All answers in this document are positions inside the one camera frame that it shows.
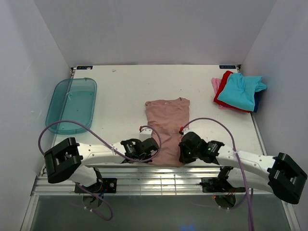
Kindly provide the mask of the dusty pink t shirt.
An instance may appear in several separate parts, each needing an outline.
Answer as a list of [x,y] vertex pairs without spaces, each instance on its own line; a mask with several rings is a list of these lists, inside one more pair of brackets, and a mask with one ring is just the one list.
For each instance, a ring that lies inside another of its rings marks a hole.
[[148,126],[156,142],[161,140],[161,151],[152,164],[161,167],[180,167],[180,128],[189,122],[190,101],[185,98],[175,100],[155,100],[145,103]]

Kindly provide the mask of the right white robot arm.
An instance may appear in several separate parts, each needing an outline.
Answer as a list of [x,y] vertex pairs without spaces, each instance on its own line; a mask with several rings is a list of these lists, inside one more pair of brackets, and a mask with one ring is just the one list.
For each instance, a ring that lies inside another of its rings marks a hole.
[[200,183],[205,192],[229,193],[257,189],[296,205],[308,179],[305,171],[285,153],[277,156],[244,151],[236,153],[224,143],[206,142],[194,132],[183,135],[179,147],[180,162],[184,164],[202,160],[220,167],[217,177]]

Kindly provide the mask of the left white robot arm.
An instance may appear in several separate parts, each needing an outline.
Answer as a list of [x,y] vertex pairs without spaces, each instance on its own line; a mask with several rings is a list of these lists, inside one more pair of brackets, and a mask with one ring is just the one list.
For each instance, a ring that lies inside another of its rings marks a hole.
[[111,145],[84,144],[75,138],[67,138],[44,154],[48,183],[70,180],[97,192],[102,187],[102,178],[90,165],[148,163],[157,151],[159,144],[154,138],[129,139]]

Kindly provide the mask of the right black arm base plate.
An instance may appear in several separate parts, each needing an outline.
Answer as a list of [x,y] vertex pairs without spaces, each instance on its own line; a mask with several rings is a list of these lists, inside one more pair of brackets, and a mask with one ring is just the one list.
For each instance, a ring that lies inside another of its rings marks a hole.
[[243,193],[245,187],[233,187],[226,179],[221,178],[201,178],[199,183],[202,186],[202,191],[209,193]]

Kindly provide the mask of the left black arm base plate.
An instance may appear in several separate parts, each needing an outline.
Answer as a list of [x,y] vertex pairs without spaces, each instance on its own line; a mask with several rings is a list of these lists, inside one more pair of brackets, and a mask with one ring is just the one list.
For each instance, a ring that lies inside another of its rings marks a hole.
[[87,191],[95,194],[100,193],[116,193],[117,179],[102,178],[93,180],[83,180],[81,182]]

